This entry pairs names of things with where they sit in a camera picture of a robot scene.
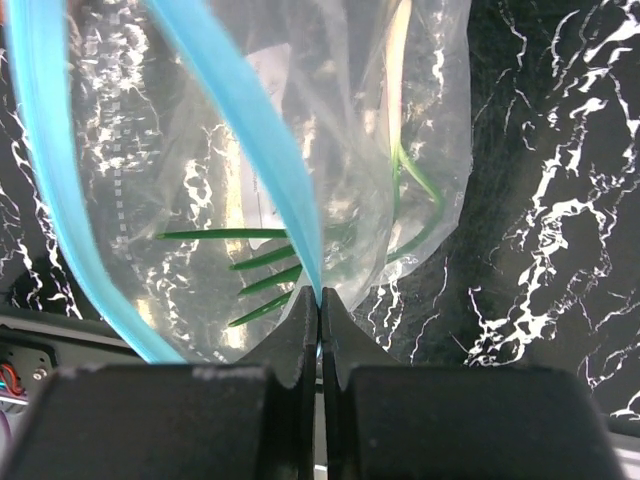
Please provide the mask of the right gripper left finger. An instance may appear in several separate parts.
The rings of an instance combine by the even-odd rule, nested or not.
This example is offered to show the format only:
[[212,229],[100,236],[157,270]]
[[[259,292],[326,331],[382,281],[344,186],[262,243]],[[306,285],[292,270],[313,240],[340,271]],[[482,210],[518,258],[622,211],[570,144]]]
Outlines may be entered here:
[[28,408],[5,479],[310,479],[318,309],[227,365],[61,368]]

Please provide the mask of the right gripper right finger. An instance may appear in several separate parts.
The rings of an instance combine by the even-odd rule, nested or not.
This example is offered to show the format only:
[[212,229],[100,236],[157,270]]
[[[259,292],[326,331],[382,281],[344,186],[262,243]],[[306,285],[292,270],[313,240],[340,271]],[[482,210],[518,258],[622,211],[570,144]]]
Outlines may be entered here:
[[320,308],[332,479],[619,479],[604,420],[577,379],[543,367],[409,366]]

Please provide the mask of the green spring onion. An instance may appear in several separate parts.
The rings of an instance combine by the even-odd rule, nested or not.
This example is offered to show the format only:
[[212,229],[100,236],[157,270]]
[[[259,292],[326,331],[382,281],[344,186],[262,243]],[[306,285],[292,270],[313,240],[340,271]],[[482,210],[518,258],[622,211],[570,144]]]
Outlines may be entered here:
[[[424,190],[433,202],[436,218],[439,221],[443,212],[443,197],[441,190],[434,185],[433,181],[421,171],[415,161],[407,154],[402,145],[401,133],[403,125],[402,117],[402,100],[403,100],[403,74],[406,42],[411,21],[413,2],[412,1],[384,1],[384,15],[382,25],[386,27],[384,30],[383,43],[383,67],[384,81],[381,90],[381,119],[378,120],[377,126],[382,127],[382,132],[386,134],[384,137],[385,153],[389,154],[391,163],[391,179],[393,188],[393,220],[399,220],[401,214],[401,174],[402,170],[406,170],[418,185]],[[409,250],[410,243],[416,246],[418,240],[424,240],[429,235],[429,229],[423,228],[420,233],[402,248],[398,248],[393,252],[387,253],[386,263],[393,263],[401,256],[405,255]],[[288,238],[285,229],[280,228],[227,228],[227,229],[205,229],[191,231],[173,231],[163,232],[155,235],[158,240],[273,240]],[[257,257],[234,263],[229,267],[230,271],[254,270],[257,268],[271,265],[294,256],[294,247],[291,240],[287,245],[283,245],[277,249],[263,253]],[[258,292],[274,288],[282,289],[283,284],[293,284],[297,282],[302,275],[303,267],[301,260],[296,265],[289,268],[272,273],[257,282],[249,284],[241,289],[237,296],[243,297],[248,295],[256,295]],[[229,327],[238,327],[260,317],[264,317],[270,312],[284,307],[292,298],[294,293],[293,287],[286,292],[282,291],[279,296],[264,302],[256,309],[238,317],[231,321]]]

